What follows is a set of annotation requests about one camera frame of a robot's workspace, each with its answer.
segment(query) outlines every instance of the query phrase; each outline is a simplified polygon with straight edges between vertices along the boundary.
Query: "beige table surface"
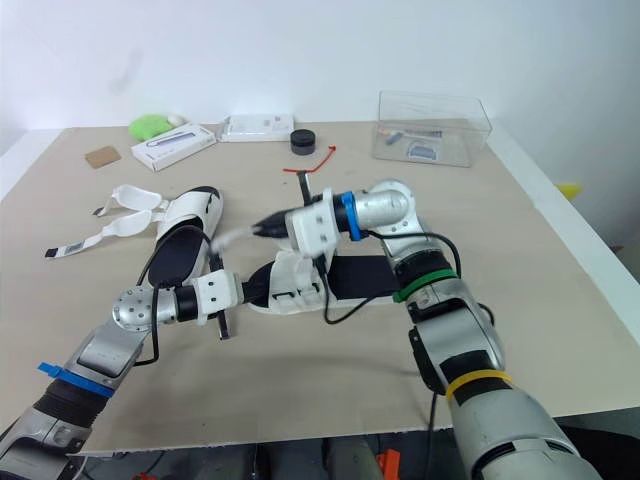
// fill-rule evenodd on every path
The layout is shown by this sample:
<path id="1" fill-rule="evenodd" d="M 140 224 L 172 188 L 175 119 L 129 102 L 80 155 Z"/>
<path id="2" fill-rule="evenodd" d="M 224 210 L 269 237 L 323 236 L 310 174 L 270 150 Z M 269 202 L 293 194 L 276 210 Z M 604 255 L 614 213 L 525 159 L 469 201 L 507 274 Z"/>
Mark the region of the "beige table surface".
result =
<path id="1" fill-rule="evenodd" d="M 167 197 L 215 186 L 224 195 L 225 231 L 299 205 L 297 180 L 281 169 L 314 165 L 329 143 L 337 152 L 312 176 L 312 189 L 367 188 L 388 177 L 408 183 L 418 213 L 457 243 L 473 294 L 494 310 L 508 370 L 552 415 L 640 405 L 640 348 L 491 150 L 471 169 L 389 162 L 371 157 L 370 123 L 310 127 L 319 146 L 309 158 L 295 157 L 286 143 L 221 144 L 159 173 L 133 159 L 126 128 L 64 131 L 0 204 L 0 425 L 48 385 L 39 362 L 63 364 L 151 253 L 153 229 L 43 258 L 48 247 L 106 224 L 91 212 L 115 186 Z M 106 145 L 123 159 L 92 169 L 84 154 Z M 373 240 L 339 248 L 379 251 Z M 225 265 L 246 278 L 275 252 L 268 240 L 248 239 L 225 254 Z M 411 355 L 404 307 L 371 306 L 328 326 L 319 312 L 271 317 L 241 306 L 230 326 L 226 342 L 215 322 L 161 328 L 160 361 L 132 371 L 85 450 L 425 428 L 430 393 Z M 437 425 L 449 423 L 440 401 Z"/>

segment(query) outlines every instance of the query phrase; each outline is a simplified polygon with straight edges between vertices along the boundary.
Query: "small cardboard piece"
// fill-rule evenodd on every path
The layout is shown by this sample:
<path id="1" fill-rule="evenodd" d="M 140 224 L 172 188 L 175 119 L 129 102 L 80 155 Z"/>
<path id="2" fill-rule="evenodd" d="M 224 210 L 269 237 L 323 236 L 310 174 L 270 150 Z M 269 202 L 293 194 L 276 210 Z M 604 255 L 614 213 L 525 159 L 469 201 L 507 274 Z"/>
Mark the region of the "small cardboard piece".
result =
<path id="1" fill-rule="evenodd" d="M 104 167 L 105 165 L 115 162 L 116 160 L 120 160 L 120 154 L 118 151 L 111 147 L 102 147 L 98 150 L 94 150 L 93 152 L 85 153 L 84 159 L 91 165 L 93 168 Z"/>

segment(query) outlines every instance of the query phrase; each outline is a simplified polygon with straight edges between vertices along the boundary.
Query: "black wire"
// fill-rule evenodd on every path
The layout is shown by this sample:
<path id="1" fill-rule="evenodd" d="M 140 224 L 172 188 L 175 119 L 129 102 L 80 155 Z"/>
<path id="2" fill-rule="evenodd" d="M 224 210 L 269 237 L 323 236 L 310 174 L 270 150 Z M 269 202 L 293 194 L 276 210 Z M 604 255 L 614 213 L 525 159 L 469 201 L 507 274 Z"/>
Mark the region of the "black wire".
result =
<path id="1" fill-rule="evenodd" d="M 431 467 L 431 455 L 433 451 L 433 424 L 436 421 L 436 405 L 438 405 L 438 394 L 433 392 L 431 397 L 431 412 L 429 413 L 429 427 L 427 429 L 427 453 L 425 455 L 426 465 L 424 467 L 424 477 L 428 478 L 429 468 Z"/>
<path id="2" fill-rule="evenodd" d="M 164 457 L 164 454 L 166 452 L 163 450 L 162 452 L 160 452 L 160 455 L 158 455 L 158 458 L 156 458 L 156 461 L 153 462 L 151 464 L 151 466 L 149 468 L 147 468 L 144 473 L 151 473 L 151 470 L 153 470 L 154 468 L 156 468 L 156 465 L 158 465 L 158 463 L 160 463 L 160 460 L 162 460 L 162 457 Z"/>
<path id="3" fill-rule="evenodd" d="M 493 312 L 491 311 L 491 309 L 487 307 L 484 303 L 478 303 L 478 306 L 481 309 L 483 309 L 485 312 L 487 312 L 487 315 L 489 315 L 489 320 L 491 321 L 491 325 L 495 326 L 496 317 L 493 315 Z"/>
<path id="4" fill-rule="evenodd" d="M 160 346 L 158 343 L 158 294 L 160 287 L 153 287 L 153 296 L 151 297 L 151 343 L 153 345 L 153 357 L 147 360 L 140 360 L 133 364 L 134 367 L 143 365 L 151 365 L 160 358 Z"/>
<path id="5" fill-rule="evenodd" d="M 329 282 L 327 281 L 327 276 L 326 275 L 321 275 L 320 279 L 322 280 L 322 286 L 324 288 L 324 312 L 323 312 L 323 317 L 324 317 L 324 321 L 329 325 L 336 325 L 336 324 L 346 320 L 347 318 L 349 318 L 351 315 L 356 313 L 358 310 L 360 310 L 362 307 L 364 307 L 367 303 L 371 302 L 372 300 L 375 300 L 376 298 L 379 298 L 379 297 L 386 297 L 386 296 L 391 294 L 391 292 L 380 292 L 377 295 L 374 295 L 374 296 L 369 297 L 369 298 L 365 298 L 363 301 L 361 301 L 358 305 L 353 307 L 351 310 L 349 310 L 343 316 L 338 317 L 338 318 L 336 318 L 334 320 L 331 320 L 329 318 Z"/>
<path id="6" fill-rule="evenodd" d="M 144 278 L 147 276 L 147 273 L 149 272 L 149 267 L 151 266 L 151 263 L 156 258 L 156 256 L 158 255 L 158 252 L 162 249 L 162 247 L 169 241 L 169 239 L 173 238 L 173 236 L 176 235 L 178 232 L 185 232 L 185 231 L 195 232 L 202 237 L 202 239 L 207 243 L 206 253 L 207 253 L 207 257 L 209 257 L 209 262 L 211 263 L 214 261 L 213 254 L 211 253 L 211 248 L 209 248 L 209 246 L 211 245 L 211 239 L 207 236 L 207 234 L 204 233 L 202 229 L 196 227 L 195 225 L 182 225 L 176 228 L 175 230 L 171 230 L 169 233 L 167 233 L 164 236 L 162 240 L 160 240 L 160 242 L 156 246 L 156 249 L 153 251 L 153 253 L 149 257 L 147 262 L 144 264 L 144 267 L 142 267 L 142 272 L 138 277 L 136 286 L 142 285 L 142 282 L 144 282 Z M 151 342 L 153 344 L 153 357 L 148 360 L 140 360 L 134 363 L 133 364 L 134 367 L 151 365 L 152 363 L 156 362 L 160 358 L 160 348 L 159 348 L 159 342 L 158 342 L 158 291 L 159 289 L 160 289 L 159 286 L 153 287 L 153 300 L 151 302 Z"/>
<path id="7" fill-rule="evenodd" d="M 211 253 L 211 249 L 209 248 L 209 245 L 211 245 L 211 239 L 207 236 L 207 234 L 204 233 L 201 228 L 198 228 L 195 225 L 182 225 L 182 226 L 176 228 L 175 230 L 171 230 L 169 233 L 167 233 L 165 235 L 165 237 L 162 240 L 160 240 L 160 242 L 158 243 L 158 246 L 153 251 L 153 253 L 149 257 L 149 260 L 147 260 L 147 263 L 145 263 L 144 267 L 142 268 L 142 273 L 138 277 L 138 281 L 136 282 L 136 286 L 142 285 L 142 282 L 144 282 L 144 277 L 147 276 L 147 272 L 149 271 L 149 267 L 151 266 L 151 262 L 153 262 L 153 260 L 156 258 L 156 256 L 158 255 L 158 252 L 165 245 L 165 243 L 167 243 L 169 241 L 169 239 L 172 238 L 174 235 L 176 235 L 178 232 L 185 232 L 187 230 L 191 230 L 191 231 L 197 233 L 198 235 L 200 235 L 202 237 L 202 239 L 205 242 L 207 242 L 207 256 L 211 260 L 212 253 Z"/>
<path id="8" fill-rule="evenodd" d="M 456 248 L 455 244 L 444 235 L 440 235 L 439 233 L 435 233 L 435 232 L 398 233 L 395 235 L 382 235 L 380 233 L 376 233 L 371 230 L 365 230 L 364 232 L 379 240 L 391 240 L 394 238 L 412 238 L 412 237 L 437 238 L 441 242 L 445 243 L 447 247 L 449 247 L 449 249 L 451 250 L 451 253 L 453 254 L 453 260 L 456 265 L 456 273 L 458 274 L 458 278 L 462 278 L 462 262 L 460 261 L 460 253 L 458 252 L 458 249 Z"/>

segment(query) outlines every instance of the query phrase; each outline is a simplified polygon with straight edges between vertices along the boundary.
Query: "white box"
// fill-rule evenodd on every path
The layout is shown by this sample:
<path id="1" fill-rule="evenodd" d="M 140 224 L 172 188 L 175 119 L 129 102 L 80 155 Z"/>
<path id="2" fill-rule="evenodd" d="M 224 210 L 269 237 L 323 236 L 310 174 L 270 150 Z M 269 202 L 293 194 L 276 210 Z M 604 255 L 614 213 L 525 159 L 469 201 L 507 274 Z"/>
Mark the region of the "white box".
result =
<path id="1" fill-rule="evenodd" d="M 293 115 L 231 115 L 222 125 L 221 142 L 288 142 Z"/>
<path id="2" fill-rule="evenodd" d="M 187 123 L 131 147 L 133 156 L 154 172 L 216 143 L 216 136 L 197 123 Z"/>

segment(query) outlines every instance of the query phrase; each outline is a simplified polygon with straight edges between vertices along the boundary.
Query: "blue ring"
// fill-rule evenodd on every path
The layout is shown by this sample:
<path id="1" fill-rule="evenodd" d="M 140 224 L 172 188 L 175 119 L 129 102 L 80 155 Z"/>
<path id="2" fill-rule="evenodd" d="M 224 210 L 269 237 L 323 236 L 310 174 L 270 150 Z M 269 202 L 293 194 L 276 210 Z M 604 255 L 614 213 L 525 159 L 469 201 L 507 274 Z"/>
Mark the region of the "blue ring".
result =
<path id="1" fill-rule="evenodd" d="M 99 383 L 96 383 L 88 378 L 81 377 L 80 375 L 76 375 L 75 373 L 71 373 L 68 370 L 65 370 L 62 367 L 58 367 L 57 365 L 49 365 L 48 363 L 42 362 L 38 365 L 38 370 L 42 370 L 47 375 L 52 378 L 59 378 L 71 385 L 75 385 L 76 387 L 80 387 L 83 390 L 87 390 L 89 392 L 97 393 L 103 397 L 111 398 L 115 393 L 114 390 L 102 386 Z"/>
<path id="2" fill-rule="evenodd" d="M 349 223 L 349 235 L 351 240 L 358 242 L 362 240 L 362 234 L 360 228 L 358 228 L 358 214 L 356 213 L 355 197 L 353 192 L 345 192 L 340 197 L 342 204 L 344 205 L 345 213 L 347 214 L 347 222 Z"/>

